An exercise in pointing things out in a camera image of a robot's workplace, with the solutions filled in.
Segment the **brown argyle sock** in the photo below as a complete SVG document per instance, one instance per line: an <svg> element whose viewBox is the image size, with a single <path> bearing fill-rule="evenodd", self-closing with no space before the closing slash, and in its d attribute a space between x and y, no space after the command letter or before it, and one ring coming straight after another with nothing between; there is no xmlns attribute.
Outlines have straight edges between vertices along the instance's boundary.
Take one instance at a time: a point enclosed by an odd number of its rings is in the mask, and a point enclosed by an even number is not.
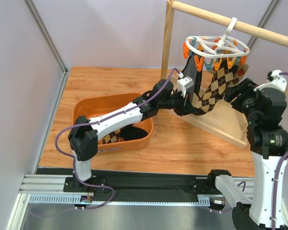
<svg viewBox="0 0 288 230"><path fill-rule="evenodd" d="M225 89L238 85L249 69L249 65L238 62L232 68L228 68L226 60L223 60L218 70L213 70L211 82L206 91L200 95L195 107L203 111L203 115L211 112L219 100L224 97Z"/></svg>
<svg viewBox="0 0 288 230"><path fill-rule="evenodd" d="M122 142L123 138L121 137L120 133L121 133L121 129L118 129L107 134L106 136L101 138L101 140L98 142L99 145Z"/></svg>

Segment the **black white-striped sock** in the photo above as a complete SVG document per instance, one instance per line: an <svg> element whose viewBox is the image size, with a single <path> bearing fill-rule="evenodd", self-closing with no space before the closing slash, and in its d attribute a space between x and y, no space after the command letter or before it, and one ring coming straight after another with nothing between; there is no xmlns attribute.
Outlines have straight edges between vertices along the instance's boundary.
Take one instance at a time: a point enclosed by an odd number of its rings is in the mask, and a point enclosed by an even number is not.
<svg viewBox="0 0 288 230"><path fill-rule="evenodd" d="M148 135L147 131L139 127L134 127L132 125L125 126L120 131L120 137L124 141L138 140L145 138Z"/></svg>

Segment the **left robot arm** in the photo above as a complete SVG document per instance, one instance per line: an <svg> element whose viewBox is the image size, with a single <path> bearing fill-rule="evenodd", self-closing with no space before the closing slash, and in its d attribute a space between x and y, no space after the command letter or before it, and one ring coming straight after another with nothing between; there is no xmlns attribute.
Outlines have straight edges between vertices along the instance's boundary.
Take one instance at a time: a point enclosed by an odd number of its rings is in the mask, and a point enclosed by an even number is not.
<svg viewBox="0 0 288 230"><path fill-rule="evenodd" d="M91 160L98 152L98 142L113 131L157 115L160 109L174 110L179 115L196 114L193 94L199 93L200 83L191 77L177 80L177 88L169 80L160 80L152 90L143 93L121 109L87 119L78 117L71 126L68 140L72 149L73 176L80 186L88 186L92 178Z"/></svg>

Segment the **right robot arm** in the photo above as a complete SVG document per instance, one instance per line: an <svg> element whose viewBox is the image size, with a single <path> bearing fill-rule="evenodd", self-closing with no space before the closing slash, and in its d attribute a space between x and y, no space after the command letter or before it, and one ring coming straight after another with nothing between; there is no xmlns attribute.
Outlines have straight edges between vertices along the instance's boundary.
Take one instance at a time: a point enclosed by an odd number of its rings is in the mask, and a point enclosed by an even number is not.
<svg viewBox="0 0 288 230"><path fill-rule="evenodd" d="M288 160L288 132L280 125L287 107L285 94L270 83L246 78L225 90L224 100L247 119L247 139L255 176L252 198L225 170L212 170L215 188L232 208L237 230L287 230L282 213L282 185Z"/></svg>

